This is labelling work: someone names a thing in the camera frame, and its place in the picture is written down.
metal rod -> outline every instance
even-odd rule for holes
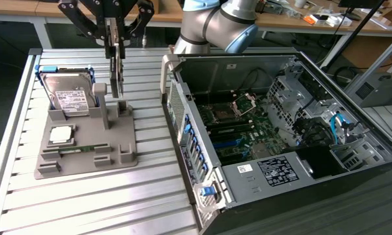
[[[322,70],[325,72],[327,72],[334,64],[334,62],[337,61],[337,59],[339,58],[339,56],[342,55],[343,51],[346,50],[346,48],[349,47],[350,43],[354,41],[355,37],[358,36],[359,32],[362,31],[365,25],[367,24],[367,22],[370,21],[370,19],[373,18],[374,14],[377,13],[377,11],[379,10],[379,7],[382,6],[382,4],[385,3],[386,0],[381,0],[378,5],[373,8],[371,12],[367,14],[367,16],[365,17],[363,21],[361,22],[358,28],[355,29],[353,35],[350,36],[350,38],[347,39],[345,45],[342,46],[341,50],[338,51],[338,53],[335,54],[334,58],[330,60],[327,66],[325,66],[322,68]]]

hard disk label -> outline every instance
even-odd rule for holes
[[[258,164],[267,182],[272,187],[299,180],[294,168],[284,156],[258,162]]]
[[[66,113],[87,112],[90,110],[84,91],[56,92],[56,95]]]

blue cable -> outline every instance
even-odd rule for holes
[[[338,134],[337,134],[337,130],[335,130],[335,119],[341,118],[341,122],[347,122],[349,124],[351,123],[343,116],[343,114],[335,114],[331,119],[330,119],[330,123],[331,123],[331,131],[334,134],[334,138],[335,138],[335,144],[339,144],[339,140],[338,140]]]

wooden table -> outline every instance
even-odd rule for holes
[[[338,4],[329,0],[310,0],[317,5],[329,7],[333,4],[335,12],[339,12],[342,9],[338,7]],[[292,8],[296,9],[302,14],[307,14],[307,9],[299,9],[294,6],[295,0],[288,0],[292,5]],[[92,17],[91,12],[84,9],[86,14]],[[131,22],[135,19],[136,15],[131,14],[127,16],[127,20]],[[160,13],[152,17],[148,26],[152,27],[180,27],[183,19],[182,7],[178,3],[178,0],[160,0]],[[18,22],[31,22],[35,25],[38,36],[43,45],[43,48],[52,48],[47,24],[71,24],[68,18],[60,12],[56,3],[39,2],[39,0],[0,0],[0,21],[18,21]],[[259,30],[264,32],[263,36],[266,37],[268,31],[274,32],[291,32],[291,33],[317,33],[317,34],[334,34],[337,28],[329,25],[317,26],[309,24],[302,19],[294,19],[286,15],[274,15],[274,14],[258,14],[256,24]],[[355,31],[359,22],[353,23],[350,27],[341,27],[338,35],[342,35],[334,49],[331,50],[327,59],[325,60],[322,66],[326,66],[335,56],[339,49],[347,42],[347,39],[351,37],[353,32]],[[392,31],[385,30],[375,23],[369,22],[365,26],[359,35],[363,36],[378,36],[378,37],[392,37]]]

power supply label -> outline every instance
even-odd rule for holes
[[[284,156],[258,163],[267,182],[272,187],[299,180],[294,168]]]

